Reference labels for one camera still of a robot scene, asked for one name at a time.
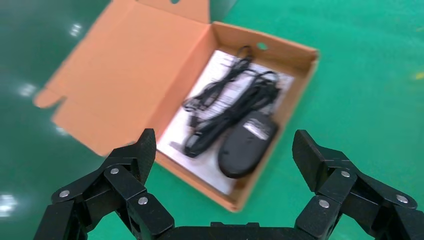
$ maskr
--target box hole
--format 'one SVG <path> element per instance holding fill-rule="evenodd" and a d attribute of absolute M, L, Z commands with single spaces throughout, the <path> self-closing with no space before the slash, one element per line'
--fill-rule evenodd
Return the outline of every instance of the box hole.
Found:
<path fill-rule="evenodd" d="M 258 43 L 256 44 L 256 47 L 257 47 L 258 49 L 262 50 L 262 51 L 266 51 L 266 50 L 268 50 L 268 46 L 267 46 L 265 43 L 263 43 L 263 42 L 258 42 Z"/>

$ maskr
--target green floor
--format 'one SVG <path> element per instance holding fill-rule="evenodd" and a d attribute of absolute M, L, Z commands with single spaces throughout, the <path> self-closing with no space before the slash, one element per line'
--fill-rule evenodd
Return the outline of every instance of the green floor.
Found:
<path fill-rule="evenodd" d="M 16 205 L 0 216 L 1 239 L 31 239 L 51 193 L 103 161 L 57 130 L 50 122 L 54 109 L 38 109 L 32 97 L 106 4 L 2 2 L 0 195 L 12 195 Z M 315 47 L 322 57 L 243 212 L 230 213 L 153 167 L 147 187 L 177 226 L 293 226 L 312 196 L 291 156 L 296 129 L 342 150 L 363 172 L 413 196 L 424 209 L 424 1 L 239 0 L 225 22 Z M 75 23 L 80 27 L 73 36 Z M 89 236 L 132 239 L 114 213 Z M 345 216 L 331 239 L 370 238 Z"/>

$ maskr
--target instruction sheet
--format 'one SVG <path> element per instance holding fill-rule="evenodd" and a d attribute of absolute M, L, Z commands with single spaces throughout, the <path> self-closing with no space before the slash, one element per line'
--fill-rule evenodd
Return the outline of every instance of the instruction sheet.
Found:
<path fill-rule="evenodd" d="M 234 58 L 235 56 L 233 55 L 216 50 L 187 98 L 198 95 L 208 84 L 220 81 L 229 71 Z M 250 68 L 260 73 L 271 70 L 255 63 L 252 63 Z M 280 94 L 275 104 L 270 104 L 262 109 L 264 112 L 273 111 L 274 109 L 270 108 L 278 107 L 279 103 L 281 103 L 286 95 L 287 90 L 293 83 L 293 76 L 281 72 L 279 72 L 278 75 L 279 83 L 277 86 L 281 88 Z M 241 74 L 236 81 L 228 83 L 220 98 L 210 108 L 200 112 L 200 119 L 206 120 L 222 113 L 238 99 L 252 80 L 253 73 L 247 71 Z M 229 195 L 234 187 L 236 179 L 226 177 L 219 169 L 217 160 L 218 150 L 226 134 L 223 134 L 207 151 L 196 158 L 190 158 L 183 154 L 183 145 L 191 130 L 188 126 L 190 116 L 191 113 L 186 112 L 182 107 L 177 111 L 160 138 L 157 144 L 157 150 L 216 188 L 221 193 Z"/>

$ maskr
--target paper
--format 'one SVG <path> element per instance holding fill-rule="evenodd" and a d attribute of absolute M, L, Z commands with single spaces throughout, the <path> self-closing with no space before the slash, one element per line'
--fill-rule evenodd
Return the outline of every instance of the paper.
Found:
<path fill-rule="evenodd" d="M 228 72 L 233 59 L 234 56 L 216 50 L 187 98 L 196 96 L 208 84 L 219 81 Z M 252 63 L 250 68 L 260 73 L 270 71 L 269 68 L 255 63 Z M 279 105 L 279 103 L 281 103 L 287 90 L 292 85 L 294 77 L 284 73 L 278 73 L 278 75 L 279 83 L 277 85 L 281 88 L 280 95 L 278 96 L 275 104 L 270 104 L 263 108 L 262 111 L 273 111 L 273 109 L 270 108 L 275 108 Z M 222 113 L 223 110 L 238 99 L 252 80 L 253 77 L 249 72 L 247 72 L 240 75 L 238 80 L 228 83 L 220 98 L 209 109 L 200 112 L 199 117 L 205 120 Z M 196 158 L 187 157 L 182 153 L 182 146 L 184 145 L 184 141 L 190 134 L 191 130 L 188 126 L 190 116 L 191 114 L 182 108 L 177 111 L 166 131 L 160 138 L 159 143 L 157 144 L 157 150 L 198 176 L 212 187 L 216 188 L 221 193 L 229 195 L 233 190 L 236 180 L 226 177 L 221 172 L 218 167 L 217 160 L 218 150 L 225 134 L 223 134 L 223 136 L 221 136 L 221 138 L 217 140 L 212 147 Z"/>

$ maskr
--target black cable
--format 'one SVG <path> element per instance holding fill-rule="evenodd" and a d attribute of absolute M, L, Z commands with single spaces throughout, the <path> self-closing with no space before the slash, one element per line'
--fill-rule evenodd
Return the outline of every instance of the black cable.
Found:
<path fill-rule="evenodd" d="M 243 51 L 246 51 L 246 56 L 239 58 Z M 208 84 L 199 95 L 182 103 L 184 110 L 192 113 L 190 127 L 196 128 L 199 124 L 198 111 L 205 111 L 212 106 L 220 98 L 228 83 L 234 82 L 243 72 L 249 70 L 253 59 L 252 47 L 248 45 L 241 47 L 232 60 L 228 73 L 221 80 Z"/>
<path fill-rule="evenodd" d="M 273 75 L 275 79 L 270 80 L 265 78 L 265 75 Z M 197 111 L 199 109 L 204 111 L 207 107 L 191 109 L 191 111 L 195 113 L 192 115 L 192 118 L 195 118 L 195 120 L 190 121 L 190 124 L 192 124 L 191 127 L 193 127 L 193 132 L 185 140 L 183 148 L 184 154 L 190 158 L 195 158 L 206 151 L 215 142 L 215 140 L 217 140 L 218 137 L 225 132 L 225 130 L 238 123 L 251 111 L 261 110 L 262 108 L 274 103 L 280 92 L 280 89 L 277 88 L 278 82 L 279 75 L 273 71 L 256 74 L 248 88 L 241 94 L 234 104 L 224 110 L 221 114 L 202 122 L 199 122 Z M 209 93 L 207 90 L 208 88 L 196 97 L 204 99 L 205 96 L 202 96 L 202 94 Z"/>

